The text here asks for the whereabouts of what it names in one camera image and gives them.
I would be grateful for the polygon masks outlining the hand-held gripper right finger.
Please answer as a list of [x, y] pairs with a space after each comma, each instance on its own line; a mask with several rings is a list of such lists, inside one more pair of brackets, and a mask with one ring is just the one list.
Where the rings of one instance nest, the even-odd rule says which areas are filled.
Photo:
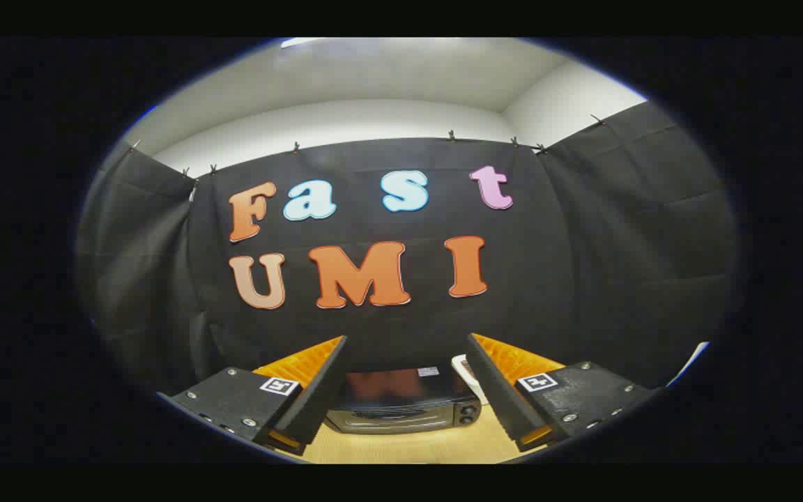
[[466, 337], [466, 362], [522, 453], [608, 428], [660, 392], [599, 363], [564, 365], [477, 333]]

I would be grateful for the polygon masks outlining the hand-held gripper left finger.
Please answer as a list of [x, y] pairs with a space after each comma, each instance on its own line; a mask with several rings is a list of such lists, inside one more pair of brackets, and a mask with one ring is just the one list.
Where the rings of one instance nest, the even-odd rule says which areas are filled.
[[255, 370], [229, 366], [158, 397], [222, 436], [303, 455], [344, 384], [346, 343], [347, 337], [335, 337]]

